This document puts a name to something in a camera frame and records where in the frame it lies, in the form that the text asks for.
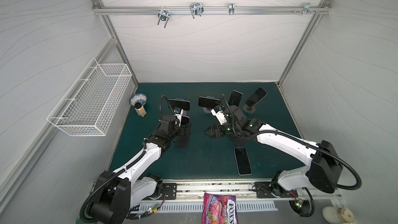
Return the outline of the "white-edged phone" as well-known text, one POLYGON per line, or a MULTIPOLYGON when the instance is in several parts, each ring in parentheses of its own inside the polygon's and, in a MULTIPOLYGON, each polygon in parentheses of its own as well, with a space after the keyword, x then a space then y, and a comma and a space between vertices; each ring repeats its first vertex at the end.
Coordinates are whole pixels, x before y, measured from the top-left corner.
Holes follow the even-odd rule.
POLYGON ((251 175, 252 169, 247 149, 245 147, 235 147, 234 155, 239 175, 251 175))

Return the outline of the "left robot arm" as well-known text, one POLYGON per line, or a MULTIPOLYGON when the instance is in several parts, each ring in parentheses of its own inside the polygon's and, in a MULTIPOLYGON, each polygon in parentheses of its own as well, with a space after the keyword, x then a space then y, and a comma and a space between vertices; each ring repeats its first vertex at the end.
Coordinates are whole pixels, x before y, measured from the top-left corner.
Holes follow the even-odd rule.
POLYGON ((166 200, 163 179, 143 173, 171 147, 185 148, 189 141, 191 122, 186 112, 190 102, 167 99, 171 115, 160 115, 159 126, 143 141, 143 148, 127 163, 110 172, 104 171, 94 190, 84 201, 79 219, 83 223, 122 224, 125 220, 146 218, 159 210, 156 204, 142 214, 133 208, 145 198, 166 200))

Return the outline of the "purple phone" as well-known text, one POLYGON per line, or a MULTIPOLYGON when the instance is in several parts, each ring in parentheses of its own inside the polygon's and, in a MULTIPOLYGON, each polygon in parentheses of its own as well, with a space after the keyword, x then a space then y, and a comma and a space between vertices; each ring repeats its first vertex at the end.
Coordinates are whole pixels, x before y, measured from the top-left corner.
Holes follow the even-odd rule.
POLYGON ((190 123, 190 117, 182 115, 180 125, 187 125, 189 123, 190 123))

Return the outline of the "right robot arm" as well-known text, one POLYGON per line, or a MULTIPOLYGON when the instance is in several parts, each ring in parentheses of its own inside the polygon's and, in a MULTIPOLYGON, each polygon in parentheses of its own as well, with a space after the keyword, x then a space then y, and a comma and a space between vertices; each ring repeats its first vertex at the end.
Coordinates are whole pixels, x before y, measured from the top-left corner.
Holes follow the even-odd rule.
POLYGON ((303 166, 300 168, 278 171, 272 180, 261 188, 262 191, 280 198, 298 188, 315 187, 328 194, 334 193, 338 188, 361 188, 360 175, 337 155, 330 142, 307 141, 280 131, 259 119, 248 119, 239 107, 225 102, 225 97, 215 99, 201 96, 198 105, 208 109, 218 120, 217 124, 205 130, 205 134, 211 139, 228 137, 243 155, 242 159, 236 159, 237 163, 248 160, 244 148, 248 141, 276 148, 302 162, 303 166))

